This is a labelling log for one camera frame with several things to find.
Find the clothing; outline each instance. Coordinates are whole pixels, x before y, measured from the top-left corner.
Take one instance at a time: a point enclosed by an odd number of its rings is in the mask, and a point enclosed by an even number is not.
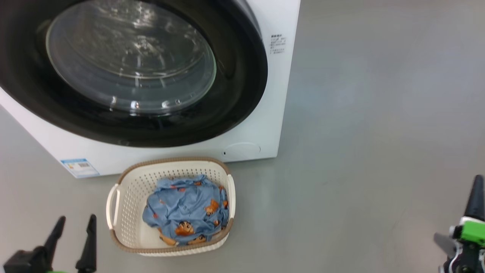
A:
[[[226,190],[207,179],[164,178],[146,202],[143,221],[178,244],[210,241],[229,220]]]

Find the front-load washing machine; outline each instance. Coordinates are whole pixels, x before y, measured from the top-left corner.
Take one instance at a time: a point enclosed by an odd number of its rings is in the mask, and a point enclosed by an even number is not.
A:
[[[275,157],[299,7],[3,0],[0,103],[75,177]]]

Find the blue label sticker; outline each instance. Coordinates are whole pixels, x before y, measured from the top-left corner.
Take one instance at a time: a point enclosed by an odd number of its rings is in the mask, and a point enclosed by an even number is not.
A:
[[[85,158],[61,160],[61,163],[76,178],[99,175],[99,172]]]

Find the brown basket rim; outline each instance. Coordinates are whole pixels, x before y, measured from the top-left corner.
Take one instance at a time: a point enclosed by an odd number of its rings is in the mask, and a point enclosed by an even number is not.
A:
[[[210,161],[214,162],[218,165],[220,165],[225,171],[226,174],[229,175],[231,174],[229,171],[229,168],[221,161],[210,158],[210,157],[174,157],[174,158],[167,158],[167,159],[158,159],[158,160],[150,160],[150,161],[145,161],[141,162],[135,165],[132,165],[128,169],[126,169],[118,179],[117,184],[121,184],[125,176],[132,170],[143,167],[143,166],[148,166],[148,165],[153,165],[153,164],[159,164],[159,163],[167,163],[167,162],[177,162],[177,161]],[[217,244],[220,242],[222,239],[227,237],[229,234],[229,231],[232,228],[232,225],[234,223],[234,218],[230,218],[229,222],[227,223],[226,228],[221,232],[220,236],[217,238],[209,241],[209,242],[204,242],[204,243],[199,243],[197,245],[184,245],[184,246],[177,246],[177,247],[169,247],[169,248],[131,248],[127,247],[126,245],[122,244],[118,237],[116,236],[116,232],[114,229],[110,230],[110,235],[111,239],[113,239],[114,243],[121,249],[126,252],[130,253],[139,253],[139,254],[155,254],[155,253],[174,253],[174,252],[181,252],[181,251],[187,251],[187,250],[192,250],[192,249],[198,249],[198,248],[203,248],[207,246],[211,246],[214,244]]]

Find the basket handle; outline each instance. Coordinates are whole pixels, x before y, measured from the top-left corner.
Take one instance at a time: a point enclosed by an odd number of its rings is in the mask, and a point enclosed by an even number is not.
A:
[[[115,184],[108,194],[108,200],[106,201],[106,221],[108,222],[108,227],[110,230],[116,226],[116,221],[118,220],[118,205],[120,204],[120,190],[118,189],[119,184]],[[111,205],[113,204],[114,193],[116,192],[116,206],[114,207],[114,219],[111,221]]]
[[[229,178],[229,183],[227,184],[228,192],[231,195],[229,198],[229,219],[234,218],[234,214],[236,214],[236,190],[234,187],[234,178],[232,175],[228,174],[227,177]]]

